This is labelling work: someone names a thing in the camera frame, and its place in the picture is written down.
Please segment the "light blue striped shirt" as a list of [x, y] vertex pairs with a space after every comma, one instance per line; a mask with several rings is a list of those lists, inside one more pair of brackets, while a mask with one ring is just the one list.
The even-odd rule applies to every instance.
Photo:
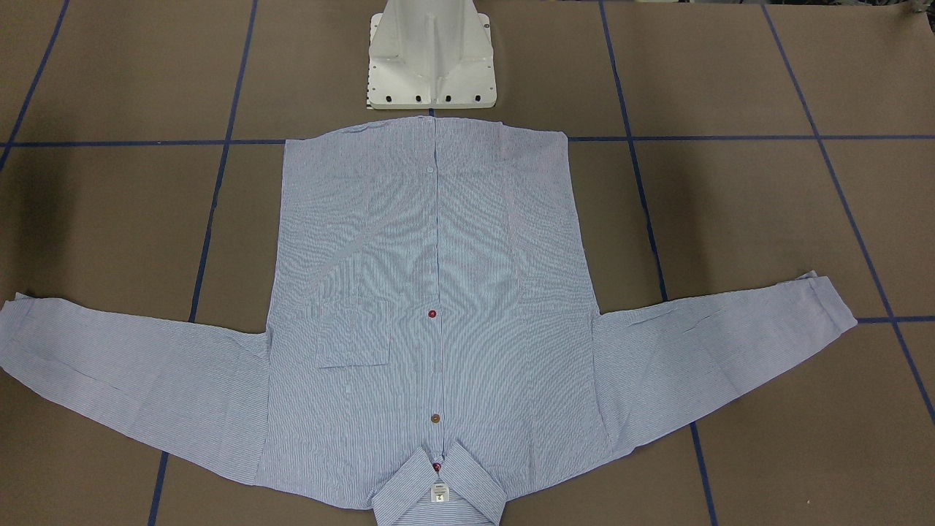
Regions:
[[828, 277], [601, 313], [557, 131], [411, 117], [288, 140], [266, 329], [17, 295], [2, 367], [248, 486], [497, 525], [855, 326]]

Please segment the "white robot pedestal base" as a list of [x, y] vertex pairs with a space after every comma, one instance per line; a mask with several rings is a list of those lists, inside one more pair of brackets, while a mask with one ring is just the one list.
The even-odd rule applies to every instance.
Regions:
[[389, 1], [370, 18], [371, 110], [491, 109], [491, 21], [472, 1]]

